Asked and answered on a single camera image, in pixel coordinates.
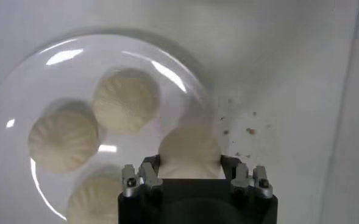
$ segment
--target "steamed dumpling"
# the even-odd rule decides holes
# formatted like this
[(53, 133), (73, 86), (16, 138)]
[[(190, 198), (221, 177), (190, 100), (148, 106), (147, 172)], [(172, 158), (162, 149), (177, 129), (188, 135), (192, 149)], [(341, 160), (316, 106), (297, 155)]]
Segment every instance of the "steamed dumpling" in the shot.
[(36, 121), (28, 145), (30, 157), (40, 167), (55, 173), (70, 172), (96, 153), (98, 130), (83, 115), (55, 113)]
[(94, 95), (93, 111), (98, 122), (109, 130), (138, 132), (157, 110), (147, 74), (125, 69), (100, 82)]
[(212, 133), (203, 127), (173, 130), (159, 147), (160, 178), (217, 178), (221, 151)]
[(87, 180), (69, 198), (68, 223), (118, 223), (117, 198), (121, 192), (119, 181), (106, 177)]

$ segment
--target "white background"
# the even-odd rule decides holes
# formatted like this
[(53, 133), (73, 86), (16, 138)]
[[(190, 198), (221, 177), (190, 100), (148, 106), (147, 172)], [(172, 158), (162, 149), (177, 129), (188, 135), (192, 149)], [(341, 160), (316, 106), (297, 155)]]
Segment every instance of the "white background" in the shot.
[[(359, 188), (351, 187), (359, 182), (358, 77), (347, 79), (335, 150), (334, 139), (357, 12), (356, 0), (0, 0), (0, 83), (29, 54), (65, 37), (115, 32), (153, 42), (212, 93), (216, 117), (227, 117), (218, 130), (231, 132), (219, 137), (223, 150), (266, 165), (279, 223), (319, 223), (323, 198), (325, 220), (338, 214), (351, 223), (359, 221)], [(359, 74), (355, 45), (351, 75)], [(259, 135), (239, 131), (247, 127)], [(353, 180), (340, 183), (338, 170)], [(341, 184), (351, 189), (346, 199), (346, 190), (335, 190)]]

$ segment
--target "food debris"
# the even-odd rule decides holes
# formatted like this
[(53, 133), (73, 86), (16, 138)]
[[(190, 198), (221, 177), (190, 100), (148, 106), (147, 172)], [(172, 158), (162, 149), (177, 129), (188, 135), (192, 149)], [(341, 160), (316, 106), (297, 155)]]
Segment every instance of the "food debris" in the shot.
[(246, 132), (248, 132), (250, 135), (254, 135), (256, 134), (256, 130), (255, 129), (251, 129), (251, 128), (247, 128)]

